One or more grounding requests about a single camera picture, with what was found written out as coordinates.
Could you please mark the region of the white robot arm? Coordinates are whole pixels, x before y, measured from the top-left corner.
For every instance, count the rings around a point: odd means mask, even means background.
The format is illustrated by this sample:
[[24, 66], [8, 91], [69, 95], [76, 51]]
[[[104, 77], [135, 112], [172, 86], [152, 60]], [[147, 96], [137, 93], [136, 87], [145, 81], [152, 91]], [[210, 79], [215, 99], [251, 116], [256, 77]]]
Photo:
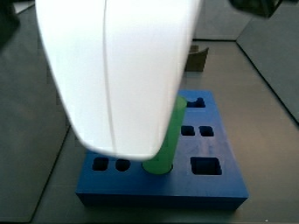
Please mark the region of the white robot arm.
[[35, 0], [41, 45], [80, 143], [116, 158], [160, 150], [202, 0]]

